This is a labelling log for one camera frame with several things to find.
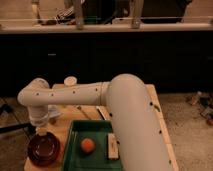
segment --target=green tray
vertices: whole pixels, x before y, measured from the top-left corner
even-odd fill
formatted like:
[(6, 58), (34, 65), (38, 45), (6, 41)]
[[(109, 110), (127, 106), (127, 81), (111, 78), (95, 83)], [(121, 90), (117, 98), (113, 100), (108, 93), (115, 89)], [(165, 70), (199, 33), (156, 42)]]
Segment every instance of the green tray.
[[(110, 132), (112, 126), (109, 121), (73, 121), (65, 147), (62, 171), (122, 171), (120, 159), (107, 159), (107, 134)], [(80, 149), (80, 142), (84, 138), (95, 141), (95, 151), (89, 155)]]

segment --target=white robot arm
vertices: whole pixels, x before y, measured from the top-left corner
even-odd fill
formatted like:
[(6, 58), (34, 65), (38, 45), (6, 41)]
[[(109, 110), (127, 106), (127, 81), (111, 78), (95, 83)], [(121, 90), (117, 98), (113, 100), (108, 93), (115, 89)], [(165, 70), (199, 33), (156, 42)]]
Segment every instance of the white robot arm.
[(119, 142), (125, 171), (171, 171), (168, 151), (145, 84), (136, 76), (122, 74), (111, 82), (50, 89), (35, 79), (18, 95), (28, 107), (35, 126), (48, 122), (47, 105), (106, 105)]

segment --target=orange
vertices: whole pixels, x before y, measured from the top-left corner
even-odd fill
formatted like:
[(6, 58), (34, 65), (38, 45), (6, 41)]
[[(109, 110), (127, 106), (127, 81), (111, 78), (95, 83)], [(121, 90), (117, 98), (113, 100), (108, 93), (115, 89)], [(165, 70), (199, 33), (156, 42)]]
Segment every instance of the orange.
[(95, 150), (95, 143), (90, 138), (85, 138), (81, 141), (81, 150), (85, 154), (92, 153)]

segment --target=brown bowl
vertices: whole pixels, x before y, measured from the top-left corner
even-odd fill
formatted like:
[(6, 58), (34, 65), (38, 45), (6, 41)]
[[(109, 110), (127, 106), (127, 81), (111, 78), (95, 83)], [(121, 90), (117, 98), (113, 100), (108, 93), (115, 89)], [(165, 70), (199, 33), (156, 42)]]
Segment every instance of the brown bowl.
[(59, 154), (60, 142), (50, 132), (40, 136), (36, 134), (28, 145), (28, 157), (36, 166), (47, 166), (53, 163)]

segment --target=wooden table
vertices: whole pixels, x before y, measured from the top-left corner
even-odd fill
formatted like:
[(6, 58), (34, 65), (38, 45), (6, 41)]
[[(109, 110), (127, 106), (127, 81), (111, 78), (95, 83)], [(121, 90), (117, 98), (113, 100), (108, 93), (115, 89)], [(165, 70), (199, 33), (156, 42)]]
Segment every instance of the wooden table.
[[(59, 88), (61, 86), (63, 86), (63, 85), (55, 85), (54, 87)], [(165, 144), (168, 149), (169, 157), (172, 162), (172, 166), (174, 168), (174, 171), (178, 171), (179, 169), (178, 169), (175, 154), (173, 151), (172, 143), (171, 143), (171, 140), (169, 137), (166, 123), (164, 121), (163, 113), (162, 113), (162, 110), (161, 110), (161, 107), (159, 104), (159, 100), (157, 97), (155, 87), (152, 84), (148, 84), (146, 86), (147, 86), (148, 92), (151, 96), (151, 99), (153, 101), (153, 104), (158, 106), (158, 108), (159, 108), (159, 110), (156, 109), (156, 115), (158, 117), (158, 120), (159, 120), (159, 123), (161, 126), (161, 130), (163, 133)], [(104, 106), (101, 106), (101, 109), (103, 110), (106, 118), (109, 119), (109, 114), (108, 114), (106, 108)], [(102, 119), (100, 114), (98, 113), (98, 111), (96, 110), (96, 108), (94, 106), (82, 106), (82, 110), (83, 110), (83, 112), (82, 112), (81, 110), (77, 109), (75, 106), (59, 105), (58, 110), (62, 114), (61, 114), (61, 116), (58, 117), (56, 123), (48, 124), (48, 131), (53, 132), (54, 135), (56, 137), (58, 137), (58, 139), (61, 142), (61, 152), (60, 152), (59, 157), (57, 158), (56, 162), (54, 162), (53, 164), (51, 164), (48, 167), (36, 167), (31, 163), (29, 158), (27, 158), (25, 167), (24, 167), (24, 169), (26, 171), (59, 171), (61, 169), (64, 146), (65, 146), (65, 143), (67, 140), (69, 126), (70, 126), (70, 123), (72, 122), (72, 120), (81, 120), (81, 119), (82, 120), (85, 120), (85, 119), (86, 120), (88, 120), (88, 119), (101, 120)]]

